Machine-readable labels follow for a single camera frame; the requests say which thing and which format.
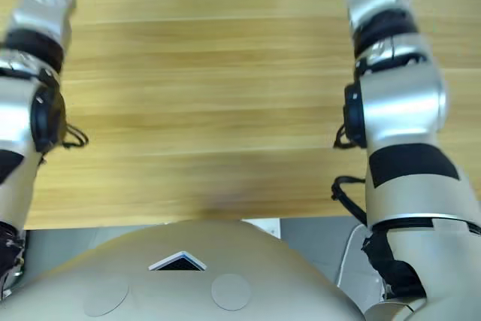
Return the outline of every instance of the robotic arm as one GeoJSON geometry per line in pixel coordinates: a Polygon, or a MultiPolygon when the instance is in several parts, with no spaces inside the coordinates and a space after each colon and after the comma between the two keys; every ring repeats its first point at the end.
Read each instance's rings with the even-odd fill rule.
{"type": "Polygon", "coordinates": [[[38,167],[67,131],[59,75],[73,7],[74,0],[20,0],[0,47],[0,290],[21,262],[38,167]]]}
{"type": "Polygon", "coordinates": [[[346,2],[355,81],[345,90],[345,133],[368,152],[373,234],[363,249],[394,299],[368,318],[386,316],[383,310],[397,304],[399,312],[419,309],[413,319],[474,319],[481,207],[437,142],[448,113],[443,75],[409,0],[346,2]]]}

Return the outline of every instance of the wood grain tabletop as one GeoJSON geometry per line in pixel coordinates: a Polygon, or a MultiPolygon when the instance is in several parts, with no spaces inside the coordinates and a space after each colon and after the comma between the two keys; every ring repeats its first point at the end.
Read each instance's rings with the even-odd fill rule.
{"type": "MultiPolygon", "coordinates": [[[[479,194],[481,0],[413,3],[451,89],[441,144],[479,194]]],[[[346,214],[331,183],[366,157],[332,149],[343,0],[78,0],[73,32],[62,92],[91,144],[47,157],[28,228],[346,214]]]]}

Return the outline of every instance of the robot forearm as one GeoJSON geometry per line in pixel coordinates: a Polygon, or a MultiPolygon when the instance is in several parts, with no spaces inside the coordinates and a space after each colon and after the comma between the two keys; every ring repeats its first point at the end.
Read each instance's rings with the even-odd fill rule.
{"type": "MultiPolygon", "coordinates": [[[[450,319],[446,310],[481,278],[474,261],[481,255],[481,207],[464,172],[437,144],[447,87],[409,0],[347,3],[355,82],[346,88],[344,125],[348,139],[368,152],[373,236],[364,249],[395,296],[442,300],[422,315],[450,319]]],[[[466,312],[476,307],[468,303],[466,312]]]]}
{"type": "Polygon", "coordinates": [[[74,0],[20,0],[0,49],[0,286],[23,230],[38,167],[64,140],[59,73],[74,0]]]}

